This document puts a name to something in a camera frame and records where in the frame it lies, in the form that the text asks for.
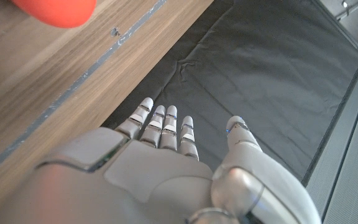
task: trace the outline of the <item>red object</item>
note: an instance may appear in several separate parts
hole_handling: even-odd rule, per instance
[[[12,0],[40,21],[61,28],[84,24],[92,15],[96,0]]]

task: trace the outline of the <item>wooden table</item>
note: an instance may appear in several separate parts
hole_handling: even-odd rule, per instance
[[[97,128],[213,0],[98,0],[74,29],[0,0],[0,203],[57,144]]]

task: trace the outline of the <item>black fabric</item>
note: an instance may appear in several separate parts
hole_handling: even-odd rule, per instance
[[[147,96],[195,123],[200,161],[227,153],[226,122],[244,118],[262,150],[305,175],[358,67],[358,51],[310,1],[215,1],[103,126]]]

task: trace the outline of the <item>robot finger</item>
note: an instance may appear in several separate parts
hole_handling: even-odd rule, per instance
[[[161,133],[160,148],[177,150],[177,114],[175,106],[169,106]]]
[[[183,119],[180,133],[179,152],[185,156],[193,157],[198,161],[200,160],[195,145],[193,118],[191,118],[191,116],[186,116],[185,119]]]
[[[153,100],[147,97],[140,103],[132,115],[116,128],[116,131],[125,134],[130,139],[136,138],[152,107]]]
[[[251,146],[262,151],[254,135],[249,131],[246,122],[239,116],[233,116],[226,125],[229,150],[235,147]]]
[[[165,107],[160,105],[155,109],[150,123],[146,126],[140,141],[152,147],[158,147],[162,124],[165,117]]]

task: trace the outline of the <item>robotic hand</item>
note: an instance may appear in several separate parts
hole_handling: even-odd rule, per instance
[[[213,174],[193,120],[146,98],[114,131],[99,128],[45,158],[0,209],[0,223],[321,223],[305,188],[264,154],[238,116]]]

